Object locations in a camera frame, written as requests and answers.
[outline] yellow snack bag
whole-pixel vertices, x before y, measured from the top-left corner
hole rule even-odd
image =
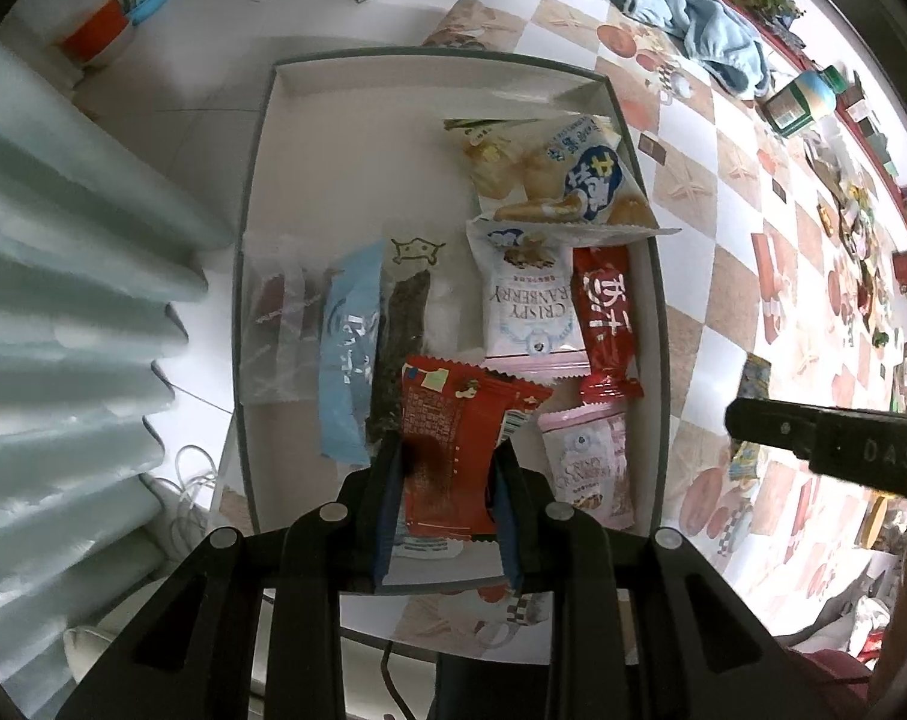
[[[658,229],[605,116],[447,119],[444,127],[469,159],[483,218]]]

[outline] green bottle cap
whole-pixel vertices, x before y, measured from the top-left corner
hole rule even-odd
[[[840,71],[833,65],[821,70],[819,75],[821,79],[826,81],[827,86],[834,90],[834,95],[842,95],[847,91],[847,80],[841,76]]]

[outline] red snack package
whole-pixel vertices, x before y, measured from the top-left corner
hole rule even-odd
[[[495,533],[490,458],[552,389],[464,362],[414,355],[402,373],[406,527],[411,536]]]
[[[626,247],[573,250],[573,306],[591,370],[580,385],[584,403],[643,396],[634,364],[637,346],[627,296],[629,271]]]

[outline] blue snack package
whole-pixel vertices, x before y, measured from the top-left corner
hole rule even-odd
[[[320,340],[320,452],[340,463],[370,464],[365,422],[380,319],[383,243],[335,266]]]

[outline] blue towel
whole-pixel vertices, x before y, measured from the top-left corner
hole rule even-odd
[[[687,57],[703,65],[732,95],[752,100],[767,93],[770,71],[757,28],[721,0],[611,0],[632,19],[684,42]]]

